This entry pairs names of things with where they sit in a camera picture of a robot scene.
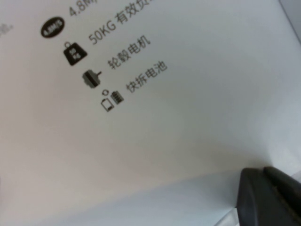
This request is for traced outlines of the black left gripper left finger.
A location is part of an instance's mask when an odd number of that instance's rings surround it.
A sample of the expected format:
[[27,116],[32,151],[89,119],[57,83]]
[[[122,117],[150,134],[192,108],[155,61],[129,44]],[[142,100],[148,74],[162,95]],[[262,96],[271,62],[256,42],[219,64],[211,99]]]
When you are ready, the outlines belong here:
[[244,168],[236,204],[241,226],[295,226],[263,169]]

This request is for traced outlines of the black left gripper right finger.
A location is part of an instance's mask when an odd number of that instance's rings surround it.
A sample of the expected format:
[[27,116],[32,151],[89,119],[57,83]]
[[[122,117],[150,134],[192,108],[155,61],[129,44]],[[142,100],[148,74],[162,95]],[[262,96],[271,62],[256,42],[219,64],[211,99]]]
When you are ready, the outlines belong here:
[[272,184],[289,216],[301,225],[301,183],[275,167],[264,167],[264,175]]

